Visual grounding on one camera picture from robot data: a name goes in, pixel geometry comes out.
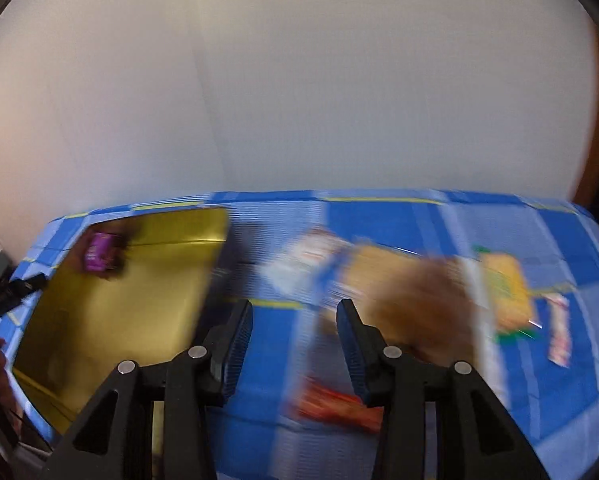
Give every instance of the checkered tablecloth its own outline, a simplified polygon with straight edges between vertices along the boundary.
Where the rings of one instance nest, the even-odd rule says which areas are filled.
[[[552,478],[577,478],[599,455],[599,226],[588,212],[565,201],[437,190],[217,192],[56,219],[14,276],[52,275],[80,233],[95,222],[212,205],[230,210],[246,251],[238,272],[255,306],[237,393],[222,412],[209,414],[218,471],[235,478],[370,478],[372,436],[285,416],[299,378],[311,367],[311,355],[320,351],[315,306],[323,300],[327,280],[302,298],[285,298],[257,266],[316,225],[347,240],[368,238],[429,256],[474,258],[478,246],[516,256],[544,329],[534,339],[500,345],[508,409]],[[547,359],[550,316],[542,294],[550,290],[570,302],[570,368]],[[28,298],[0,320],[9,362],[37,299]],[[333,355],[332,364],[324,366],[345,387],[341,356]],[[46,438],[55,438],[13,382],[26,413]]]

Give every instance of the red wrapper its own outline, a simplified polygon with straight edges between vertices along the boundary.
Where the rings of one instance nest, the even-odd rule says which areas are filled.
[[[370,433],[379,433],[383,412],[382,408],[367,408],[357,397],[329,390],[313,379],[307,381],[307,387],[296,405],[296,413],[300,417],[354,426]]]

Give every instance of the wall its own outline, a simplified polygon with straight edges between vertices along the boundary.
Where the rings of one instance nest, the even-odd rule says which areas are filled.
[[[576,0],[13,0],[0,239],[215,189],[566,197],[595,94]]]

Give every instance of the yellow snack package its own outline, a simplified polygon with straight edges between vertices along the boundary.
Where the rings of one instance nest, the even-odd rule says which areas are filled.
[[[526,332],[536,325],[537,311],[519,261],[509,254],[482,253],[481,264],[497,332]]]

